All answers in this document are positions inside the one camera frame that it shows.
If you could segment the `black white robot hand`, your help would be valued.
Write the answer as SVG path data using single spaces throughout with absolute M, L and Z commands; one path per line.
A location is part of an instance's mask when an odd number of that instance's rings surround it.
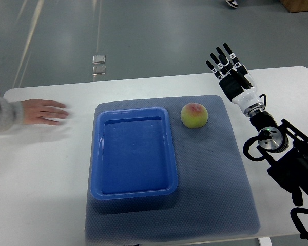
M 257 86 L 247 68 L 242 65 L 227 43 L 223 47 L 234 63 L 235 68 L 225 56 L 220 47 L 216 50 L 218 58 L 211 53 L 210 57 L 215 62 L 220 72 L 214 65 L 206 61 L 214 76 L 219 80 L 219 85 L 227 99 L 237 104 L 243 114 L 257 114 L 264 111 L 264 100 L 257 95 Z

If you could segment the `grey sleeved forearm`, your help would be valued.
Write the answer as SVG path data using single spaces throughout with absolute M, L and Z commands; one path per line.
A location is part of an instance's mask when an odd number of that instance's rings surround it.
M 14 124 L 22 124 L 24 109 L 21 102 L 8 102 L 0 97 L 0 132 L 10 129 Z

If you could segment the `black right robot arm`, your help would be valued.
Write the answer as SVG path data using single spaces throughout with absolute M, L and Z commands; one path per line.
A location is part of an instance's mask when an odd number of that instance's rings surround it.
M 249 117 L 258 134 L 243 145 L 243 154 L 251 161 L 266 160 L 270 167 L 269 176 L 291 194 L 295 207 L 291 219 L 302 239 L 308 241 L 308 231 L 299 215 L 308 215 L 303 208 L 303 197 L 308 196 L 308 137 L 286 119 L 278 125 L 266 111 L 266 95 L 257 95 L 257 86 L 248 69 L 234 54 L 228 44 L 217 47 L 206 61 L 219 81 L 228 100 L 237 104 L 242 113 Z

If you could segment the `person's bare hand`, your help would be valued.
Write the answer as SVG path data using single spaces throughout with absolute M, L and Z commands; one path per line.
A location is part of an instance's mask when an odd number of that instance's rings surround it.
M 30 99 L 22 101 L 24 110 L 23 124 L 46 124 L 46 125 L 59 125 L 57 119 L 66 119 L 69 115 L 64 109 L 66 105 L 44 99 Z

